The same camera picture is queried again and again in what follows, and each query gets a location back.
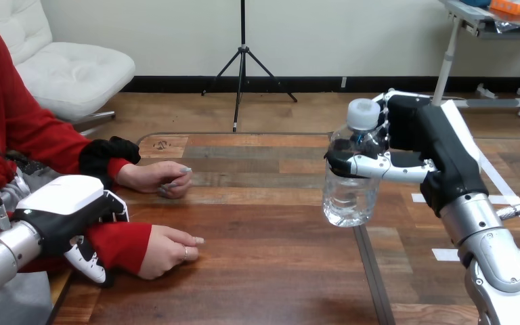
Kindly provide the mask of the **person's hand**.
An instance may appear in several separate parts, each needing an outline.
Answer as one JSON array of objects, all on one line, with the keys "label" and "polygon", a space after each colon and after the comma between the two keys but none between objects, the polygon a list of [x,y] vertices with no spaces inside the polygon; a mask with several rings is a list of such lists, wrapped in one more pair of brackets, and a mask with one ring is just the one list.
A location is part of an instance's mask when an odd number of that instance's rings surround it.
[{"label": "person's hand", "polygon": [[127,164],[116,174],[116,183],[140,193],[156,193],[168,199],[179,199],[190,189],[192,169],[173,161],[145,166]]},{"label": "person's hand", "polygon": [[174,267],[197,260],[205,239],[175,228],[152,225],[146,254],[137,275],[145,280],[161,277]]}]

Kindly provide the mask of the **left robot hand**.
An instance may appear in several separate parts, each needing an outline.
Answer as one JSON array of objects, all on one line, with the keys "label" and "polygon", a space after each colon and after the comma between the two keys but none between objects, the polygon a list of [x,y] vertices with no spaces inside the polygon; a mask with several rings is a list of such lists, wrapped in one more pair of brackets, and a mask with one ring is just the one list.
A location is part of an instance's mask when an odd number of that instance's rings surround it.
[{"label": "left robot hand", "polygon": [[42,257],[63,257],[101,287],[112,286],[85,232],[97,223],[128,222],[127,204],[102,182],[86,175],[65,175],[22,199],[13,213],[34,228]]}]

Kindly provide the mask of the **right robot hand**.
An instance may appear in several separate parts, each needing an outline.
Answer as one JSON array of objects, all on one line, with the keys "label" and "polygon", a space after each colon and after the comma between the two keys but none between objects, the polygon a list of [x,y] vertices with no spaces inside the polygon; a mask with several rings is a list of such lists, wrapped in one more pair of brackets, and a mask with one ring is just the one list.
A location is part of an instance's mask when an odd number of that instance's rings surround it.
[{"label": "right robot hand", "polygon": [[457,198],[487,194],[479,149],[452,102],[389,91],[349,104],[324,158],[339,177],[417,183],[436,216]]}]

